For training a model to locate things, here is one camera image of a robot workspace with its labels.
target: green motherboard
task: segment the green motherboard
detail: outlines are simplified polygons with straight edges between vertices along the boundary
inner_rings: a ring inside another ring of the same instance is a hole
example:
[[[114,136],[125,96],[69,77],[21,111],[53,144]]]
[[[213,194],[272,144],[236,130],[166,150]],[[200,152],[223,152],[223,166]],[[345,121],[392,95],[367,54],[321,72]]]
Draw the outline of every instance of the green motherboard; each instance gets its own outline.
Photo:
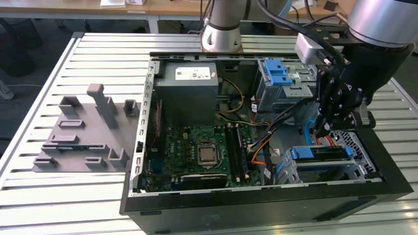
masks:
[[[153,171],[152,191],[172,191],[169,176],[185,174],[224,174],[225,188],[257,186],[260,176],[257,168],[248,171],[248,179],[236,182],[231,176],[225,126],[169,127],[165,132],[165,152],[161,159],[150,161]],[[241,143],[245,148],[252,143],[249,128],[239,127]]]

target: white table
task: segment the white table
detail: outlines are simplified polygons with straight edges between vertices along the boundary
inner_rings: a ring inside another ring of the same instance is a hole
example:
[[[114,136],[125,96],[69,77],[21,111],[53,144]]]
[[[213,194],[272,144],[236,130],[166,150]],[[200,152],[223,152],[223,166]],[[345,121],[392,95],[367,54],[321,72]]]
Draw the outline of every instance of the white table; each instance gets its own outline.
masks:
[[[241,41],[245,52],[293,51],[295,37],[243,36]],[[76,95],[81,102],[92,102],[84,95],[88,84],[102,83],[104,93],[114,102],[126,98],[140,102],[148,53],[197,52],[198,45],[197,36],[176,34],[86,33],[82,38],[70,39],[0,160],[0,234],[142,234],[129,218],[118,215],[124,173],[34,173],[32,161],[56,123],[62,95]],[[368,108],[376,118],[376,134],[418,191],[416,104],[391,80],[377,90]],[[418,192],[413,192],[340,221],[224,232],[239,235],[299,234],[300,231],[309,235],[416,234],[416,218]]]

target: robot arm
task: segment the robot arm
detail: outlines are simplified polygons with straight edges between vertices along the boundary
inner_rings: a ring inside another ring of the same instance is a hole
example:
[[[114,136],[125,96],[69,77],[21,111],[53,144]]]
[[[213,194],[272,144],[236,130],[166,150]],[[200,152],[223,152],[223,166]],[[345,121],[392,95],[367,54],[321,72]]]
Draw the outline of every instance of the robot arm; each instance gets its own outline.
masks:
[[[343,36],[333,44],[343,46],[344,65],[337,65],[323,50],[315,53],[327,64],[317,66],[319,110],[313,126],[317,137],[329,130],[373,127],[365,106],[413,51],[418,1],[357,0]]]
[[[202,50],[239,52],[239,21],[267,21],[260,18],[263,11],[299,32],[295,51],[300,60],[307,64],[315,60],[324,63],[317,66],[316,76],[316,136],[325,136],[331,130],[373,127],[367,105],[413,51],[418,0],[357,0],[348,26],[340,27],[300,27],[276,16],[284,4],[277,0],[212,0],[209,23],[201,35]],[[340,38],[332,38],[332,33],[339,33]]]
[[[211,0],[208,24],[201,34],[201,47],[206,52],[239,52],[239,22],[269,21],[255,0]],[[283,10],[288,0],[263,0],[275,15]]]

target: chip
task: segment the chip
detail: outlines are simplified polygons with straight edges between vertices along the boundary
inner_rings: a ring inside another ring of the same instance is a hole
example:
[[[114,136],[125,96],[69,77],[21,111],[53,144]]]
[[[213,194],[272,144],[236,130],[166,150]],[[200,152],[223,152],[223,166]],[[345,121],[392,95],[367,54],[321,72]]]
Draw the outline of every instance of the chip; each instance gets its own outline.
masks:
[[[197,164],[209,169],[217,164],[217,145],[213,141],[197,144]]]

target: motherboard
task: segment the motherboard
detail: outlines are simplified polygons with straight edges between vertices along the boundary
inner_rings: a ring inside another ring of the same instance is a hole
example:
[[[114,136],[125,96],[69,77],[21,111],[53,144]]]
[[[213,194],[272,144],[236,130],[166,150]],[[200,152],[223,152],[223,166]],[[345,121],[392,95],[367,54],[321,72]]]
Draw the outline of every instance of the motherboard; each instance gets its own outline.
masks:
[[[149,163],[149,190],[260,185],[259,170],[247,164],[245,151],[240,151],[251,143],[247,125],[168,127],[164,155]]]

